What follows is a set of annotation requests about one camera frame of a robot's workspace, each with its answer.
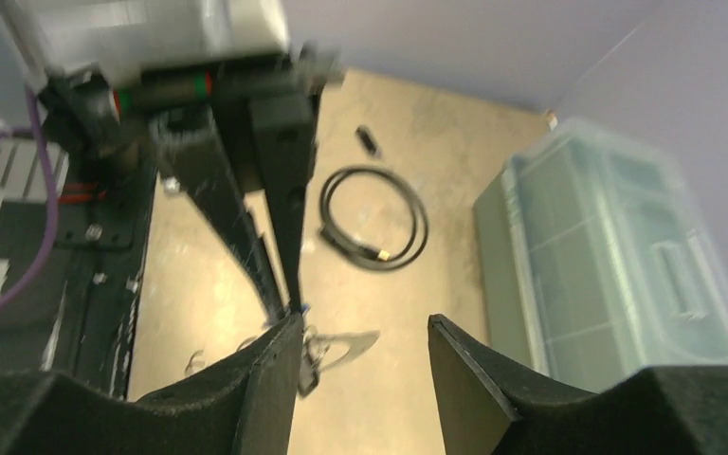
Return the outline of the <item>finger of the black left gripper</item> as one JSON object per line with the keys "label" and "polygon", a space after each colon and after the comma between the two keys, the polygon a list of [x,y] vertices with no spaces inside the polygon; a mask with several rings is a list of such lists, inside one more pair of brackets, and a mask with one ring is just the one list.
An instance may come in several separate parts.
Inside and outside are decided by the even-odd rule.
{"label": "finger of the black left gripper", "polygon": [[315,132],[311,103],[302,94],[266,97],[251,102],[250,115],[289,307],[300,311],[300,252]]}
{"label": "finger of the black left gripper", "polygon": [[150,119],[150,140],[161,171],[173,177],[255,286],[269,320],[282,302],[263,238],[258,234],[207,106],[164,111]]}

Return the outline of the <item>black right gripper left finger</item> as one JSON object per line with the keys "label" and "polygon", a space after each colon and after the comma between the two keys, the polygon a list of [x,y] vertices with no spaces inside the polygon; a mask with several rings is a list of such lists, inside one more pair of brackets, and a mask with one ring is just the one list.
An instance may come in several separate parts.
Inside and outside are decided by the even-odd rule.
{"label": "black right gripper left finger", "polygon": [[283,454],[303,320],[128,402],[61,373],[0,373],[0,454]]}

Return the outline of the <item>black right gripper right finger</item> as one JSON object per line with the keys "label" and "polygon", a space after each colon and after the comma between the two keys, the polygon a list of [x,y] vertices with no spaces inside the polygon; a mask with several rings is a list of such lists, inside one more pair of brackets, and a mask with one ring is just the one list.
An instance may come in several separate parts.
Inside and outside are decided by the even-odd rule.
{"label": "black right gripper right finger", "polygon": [[428,351],[449,454],[728,454],[728,366],[648,367],[592,393],[442,315],[428,319]]}

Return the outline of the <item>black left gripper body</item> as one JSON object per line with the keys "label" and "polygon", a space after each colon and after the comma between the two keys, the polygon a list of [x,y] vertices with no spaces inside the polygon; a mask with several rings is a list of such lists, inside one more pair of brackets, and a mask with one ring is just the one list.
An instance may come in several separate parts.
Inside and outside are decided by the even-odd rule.
{"label": "black left gripper body", "polygon": [[49,79],[44,131],[69,154],[81,176],[117,180],[131,173],[140,159],[155,161],[152,117],[175,108],[207,106],[242,191],[264,191],[250,104],[302,94],[311,103],[315,124],[309,185],[317,160],[321,98],[326,87],[342,83],[344,77],[338,54],[312,45],[304,45],[297,55],[274,52],[147,69],[125,87],[110,84],[95,70],[84,70]]}

